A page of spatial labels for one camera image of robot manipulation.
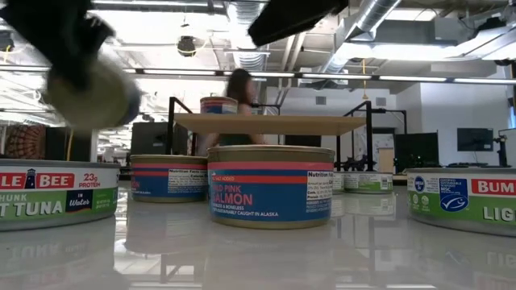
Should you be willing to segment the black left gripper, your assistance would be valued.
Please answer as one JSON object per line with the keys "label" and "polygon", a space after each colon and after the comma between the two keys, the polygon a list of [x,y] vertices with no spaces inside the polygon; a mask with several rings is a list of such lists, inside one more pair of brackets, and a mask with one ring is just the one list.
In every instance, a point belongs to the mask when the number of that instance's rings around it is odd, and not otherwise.
{"label": "black left gripper", "polygon": [[48,89],[87,89],[95,56],[114,35],[109,24],[89,16],[92,0],[5,0],[0,18],[52,64]]}

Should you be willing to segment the pink salmon can blue label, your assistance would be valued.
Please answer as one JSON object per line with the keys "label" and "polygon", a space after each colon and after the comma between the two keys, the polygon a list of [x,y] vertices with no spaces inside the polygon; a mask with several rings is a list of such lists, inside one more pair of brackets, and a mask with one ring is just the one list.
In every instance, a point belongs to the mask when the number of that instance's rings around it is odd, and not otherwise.
{"label": "pink salmon can blue label", "polygon": [[124,126],[139,113],[142,92],[108,56],[95,56],[87,89],[48,89],[48,72],[44,101],[78,131]]}
{"label": "pink salmon can blue label", "polygon": [[151,203],[204,201],[207,158],[189,155],[132,155],[131,197]]}
{"label": "pink salmon can blue label", "polygon": [[200,99],[202,114],[236,114],[238,102],[230,97],[203,97]]}
{"label": "pink salmon can blue label", "polygon": [[212,147],[210,216],[223,225],[264,230],[324,225],[331,217],[334,158],[321,147]]}

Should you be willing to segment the wooden shelf black metal legs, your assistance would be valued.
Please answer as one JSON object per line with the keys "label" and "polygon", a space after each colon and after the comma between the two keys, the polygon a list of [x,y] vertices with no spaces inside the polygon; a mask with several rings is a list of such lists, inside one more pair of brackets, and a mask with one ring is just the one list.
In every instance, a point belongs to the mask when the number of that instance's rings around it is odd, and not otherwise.
{"label": "wooden shelf black metal legs", "polygon": [[340,117],[195,114],[177,97],[169,98],[168,129],[165,152],[173,152],[173,125],[179,124],[193,133],[262,134],[262,135],[334,135],[337,164],[341,165],[340,137],[361,126],[366,127],[367,170],[374,169],[372,158],[372,103],[363,101]]}

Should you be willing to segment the dark room divider panel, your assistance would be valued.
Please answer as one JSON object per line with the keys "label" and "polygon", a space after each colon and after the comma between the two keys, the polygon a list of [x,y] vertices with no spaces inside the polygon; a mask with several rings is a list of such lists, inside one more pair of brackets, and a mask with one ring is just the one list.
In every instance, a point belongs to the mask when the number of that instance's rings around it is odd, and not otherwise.
{"label": "dark room divider panel", "polygon": [[45,159],[89,162],[91,133],[74,131],[68,127],[47,127]]}

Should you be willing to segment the red patterned cloth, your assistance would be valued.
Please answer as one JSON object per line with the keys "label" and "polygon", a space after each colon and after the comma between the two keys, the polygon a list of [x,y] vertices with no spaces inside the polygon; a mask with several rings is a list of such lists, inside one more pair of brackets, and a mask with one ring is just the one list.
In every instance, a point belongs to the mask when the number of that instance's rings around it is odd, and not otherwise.
{"label": "red patterned cloth", "polygon": [[4,155],[11,159],[43,160],[46,126],[13,125],[6,129]]}

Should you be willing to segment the black desk monitor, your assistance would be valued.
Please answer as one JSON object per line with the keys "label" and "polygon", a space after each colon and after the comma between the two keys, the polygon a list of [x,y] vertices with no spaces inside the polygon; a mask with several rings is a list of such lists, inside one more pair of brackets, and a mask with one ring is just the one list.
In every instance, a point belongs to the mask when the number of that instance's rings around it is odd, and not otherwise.
{"label": "black desk monitor", "polygon": [[[162,155],[165,153],[168,123],[135,122],[131,129],[132,155]],[[189,154],[189,132],[181,125],[173,128],[173,154]]]}

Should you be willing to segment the black ceiling dome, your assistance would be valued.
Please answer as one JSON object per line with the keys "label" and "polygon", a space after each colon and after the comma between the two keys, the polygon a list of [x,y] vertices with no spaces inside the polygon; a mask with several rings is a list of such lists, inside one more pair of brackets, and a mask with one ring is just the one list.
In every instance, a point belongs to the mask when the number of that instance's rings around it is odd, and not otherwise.
{"label": "black ceiling dome", "polygon": [[183,57],[193,57],[196,54],[195,38],[191,35],[183,35],[177,43],[177,51]]}

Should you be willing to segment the person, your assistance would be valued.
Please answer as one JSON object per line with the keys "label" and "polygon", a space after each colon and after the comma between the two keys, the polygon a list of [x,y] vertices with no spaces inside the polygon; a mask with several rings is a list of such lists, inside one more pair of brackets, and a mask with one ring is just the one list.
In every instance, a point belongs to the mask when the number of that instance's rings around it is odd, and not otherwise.
{"label": "person", "polygon": [[[250,73],[242,68],[234,70],[227,82],[226,95],[223,97],[230,97],[238,102],[236,114],[252,115],[251,104],[253,95],[254,85]],[[207,156],[207,150],[217,146],[256,144],[265,144],[263,135],[209,133],[199,136],[197,155]]]}

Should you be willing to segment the cardboard box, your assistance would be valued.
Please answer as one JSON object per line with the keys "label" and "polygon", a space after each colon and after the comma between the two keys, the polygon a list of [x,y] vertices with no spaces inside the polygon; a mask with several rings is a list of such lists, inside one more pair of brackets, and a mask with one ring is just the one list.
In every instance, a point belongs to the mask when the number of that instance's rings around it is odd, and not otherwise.
{"label": "cardboard box", "polygon": [[378,171],[394,174],[394,149],[381,147],[378,149]]}

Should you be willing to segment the long ceiling light strip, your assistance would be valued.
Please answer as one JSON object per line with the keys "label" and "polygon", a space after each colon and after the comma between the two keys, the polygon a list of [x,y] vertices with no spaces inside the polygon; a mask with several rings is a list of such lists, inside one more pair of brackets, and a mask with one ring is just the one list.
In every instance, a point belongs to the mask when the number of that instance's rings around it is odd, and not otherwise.
{"label": "long ceiling light strip", "polygon": [[[175,69],[175,68],[124,68],[125,73],[137,76],[158,77],[229,77],[231,71],[208,69]],[[330,74],[319,72],[250,72],[252,77],[287,78],[330,81],[388,81],[388,82],[420,82],[444,83],[461,85],[512,85],[516,86],[516,79],[473,78],[473,77],[424,77],[424,76],[393,76],[393,75],[366,75],[366,74]]]}

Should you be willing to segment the large black screen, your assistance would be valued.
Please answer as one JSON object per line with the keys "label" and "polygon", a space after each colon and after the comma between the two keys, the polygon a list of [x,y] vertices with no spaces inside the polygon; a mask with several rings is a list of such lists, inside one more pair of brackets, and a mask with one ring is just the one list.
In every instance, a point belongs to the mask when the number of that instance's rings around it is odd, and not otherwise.
{"label": "large black screen", "polygon": [[395,165],[397,172],[408,168],[439,168],[438,133],[395,135]]}

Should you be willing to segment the silver ribbed ventilation duct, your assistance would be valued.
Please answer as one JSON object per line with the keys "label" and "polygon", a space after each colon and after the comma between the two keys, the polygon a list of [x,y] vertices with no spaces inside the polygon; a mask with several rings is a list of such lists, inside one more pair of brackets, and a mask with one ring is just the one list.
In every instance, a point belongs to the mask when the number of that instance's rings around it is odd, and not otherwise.
{"label": "silver ribbed ventilation duct", "polygon": [[248,28],[260,15],[264,4],[259,2],[230,2],[227,7],[230,19],[231,46],[237,50],[233,53],[238,68],[250,71],[264,69],[265,54],[255,52],[257,46],[248,34]]}

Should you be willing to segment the large silver ventilation duct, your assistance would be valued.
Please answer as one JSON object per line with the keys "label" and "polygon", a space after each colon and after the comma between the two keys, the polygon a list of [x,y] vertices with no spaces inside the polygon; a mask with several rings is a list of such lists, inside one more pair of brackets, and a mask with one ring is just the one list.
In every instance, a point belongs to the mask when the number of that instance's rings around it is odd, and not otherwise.
{"label": "large silver ventilation duct", "polygon": [[402,0],[362,0],[359,10],[340,21],[334,36],[335,49],[320,73],[339,73],[345,64],[354,59],[355,48],[351,41],[372,42],[377,28]]}

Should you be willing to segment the black wall monitor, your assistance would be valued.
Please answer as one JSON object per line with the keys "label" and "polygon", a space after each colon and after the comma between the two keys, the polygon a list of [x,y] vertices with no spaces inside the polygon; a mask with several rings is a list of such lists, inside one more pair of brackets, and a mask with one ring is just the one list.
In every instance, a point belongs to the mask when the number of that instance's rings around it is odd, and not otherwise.
{"label": "black wall monitor", "polygon": [[457,151],[493,151],[493,129],[458,128]]}

